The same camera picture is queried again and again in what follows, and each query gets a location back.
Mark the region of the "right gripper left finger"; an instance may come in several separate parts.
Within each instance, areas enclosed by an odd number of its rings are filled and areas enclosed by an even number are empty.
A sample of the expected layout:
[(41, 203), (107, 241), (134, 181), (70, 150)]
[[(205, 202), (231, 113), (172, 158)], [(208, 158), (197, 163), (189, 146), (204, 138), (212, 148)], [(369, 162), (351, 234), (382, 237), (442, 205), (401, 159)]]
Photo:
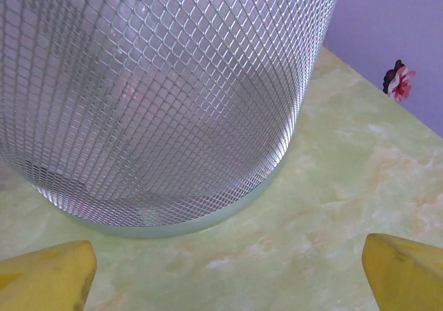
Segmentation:
[(0, 260), (0, 311), (83, 311), (96, 270), (88, 240)]

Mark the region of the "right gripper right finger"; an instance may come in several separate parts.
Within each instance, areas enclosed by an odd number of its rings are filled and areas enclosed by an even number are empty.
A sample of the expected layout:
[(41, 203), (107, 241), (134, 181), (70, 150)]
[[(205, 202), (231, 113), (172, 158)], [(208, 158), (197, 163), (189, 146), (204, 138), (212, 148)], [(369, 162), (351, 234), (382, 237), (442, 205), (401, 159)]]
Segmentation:
[(361, 261), (379, 311), (443, 311), (443, 248), (371, 233)]

